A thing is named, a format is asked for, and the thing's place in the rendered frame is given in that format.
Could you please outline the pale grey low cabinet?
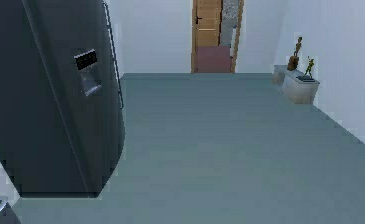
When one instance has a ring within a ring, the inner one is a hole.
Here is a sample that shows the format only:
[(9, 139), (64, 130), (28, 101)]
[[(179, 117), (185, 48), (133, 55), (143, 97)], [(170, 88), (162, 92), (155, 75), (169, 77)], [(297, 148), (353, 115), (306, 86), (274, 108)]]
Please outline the pale grey low cabinet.
[(294, 104), (312, 104), (320, 82), (316, 79), (315, 82), (302, 82), (297, 76), (304, 76), (304, 73), (299, 70), (289, 71), (286, 65), (275, 65), (272, 83)]

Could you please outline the green figure statue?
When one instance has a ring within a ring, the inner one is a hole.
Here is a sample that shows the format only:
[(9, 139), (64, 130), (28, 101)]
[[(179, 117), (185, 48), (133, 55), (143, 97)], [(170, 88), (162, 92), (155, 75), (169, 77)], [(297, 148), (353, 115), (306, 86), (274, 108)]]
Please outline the green figure statue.
[(312, 78), (311, 72), (312, 72), (312, 68), (314, 66), (314, 58), (311, 58), (310, 56), (308, 56), (307, 58), (308, 58), (308, 65), (307, 65), (304, 75)]

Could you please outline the dark grey fridge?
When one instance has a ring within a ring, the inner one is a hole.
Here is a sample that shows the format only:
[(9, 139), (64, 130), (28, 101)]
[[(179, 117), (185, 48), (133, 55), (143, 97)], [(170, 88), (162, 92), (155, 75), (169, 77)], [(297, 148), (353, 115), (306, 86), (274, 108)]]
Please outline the dark grey fridge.
[(23, 198), (96, 198), (123, 97), (104, 0), (0, 0), (0, 162)]

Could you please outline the brown wooden room door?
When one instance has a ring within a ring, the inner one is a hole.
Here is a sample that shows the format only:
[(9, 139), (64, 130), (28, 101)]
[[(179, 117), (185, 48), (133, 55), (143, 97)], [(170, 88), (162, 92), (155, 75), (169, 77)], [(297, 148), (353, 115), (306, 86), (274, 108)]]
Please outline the brown wooden room door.
[(201, 46), (218, 46), (221, 21), (221, 0), (196, 0), (196, 42)]

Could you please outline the brown guitar statue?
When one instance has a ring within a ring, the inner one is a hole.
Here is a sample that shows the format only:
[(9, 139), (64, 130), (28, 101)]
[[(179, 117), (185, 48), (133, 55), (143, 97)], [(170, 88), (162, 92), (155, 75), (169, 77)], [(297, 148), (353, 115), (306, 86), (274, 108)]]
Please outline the brown guitar statue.
[(301, 46), (302, 46), (302, 37), (299, 36), (297, 43), (296, 43), (295, 51), (294, 51), (293, 55), (289, 58), (289, 62), (287, 65), (287, 69), (289, 71), (294, 71), (298, 66), (298, 63), (299, 63), (298, 53), (301, 49)]

